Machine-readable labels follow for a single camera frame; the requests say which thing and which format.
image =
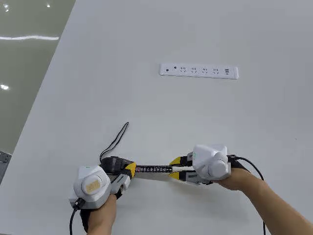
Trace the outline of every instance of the power strip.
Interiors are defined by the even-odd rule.
[[[238,79],[238,68],[224,65],[192,65],[164,63],[160,66],[160,75],[210,77],[223,79]]]

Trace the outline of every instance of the black strap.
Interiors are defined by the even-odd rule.
[[[100,162],[102,160],[103,155],[105,155],[106,153],[110,152],[111,150],[113,150],[118,145],[118,143],[121,141],[125,131],[127,130],[128,126],[129,126],[129,122],[126,122],[124,124],[124,126],[122,127],[122,129],[117,134],[117,136],[115,137],[115,139],[109,145],[109,147],[107,147],[105,150],[102,151],[102,153],[100,154]]]

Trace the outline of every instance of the table surface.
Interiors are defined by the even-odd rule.
[[[77,0],[0,187],[6,234],[66,234],[81,165],[167,164],[224,143],[313,220],[313,2]],[[166,77],[159,64],[239,67],[240,79]],[[134,179],[113,234],[262,234],[239,192]],[[79,216],[74,234],[84,234]]]

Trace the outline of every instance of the wrist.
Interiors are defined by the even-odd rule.
[[[263,180],[249,174],[239,190],[249,197],[251,193],[258,192],[263,187],[264,183]]]

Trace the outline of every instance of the yellow label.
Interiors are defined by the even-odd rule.
[[[97,190],[98,188],[100,188],[100,183],[99,181],[93,181],[92,183],[90,183],[89,185],[86,186],[86,191],[87,193],[91,193],[95,190]]]

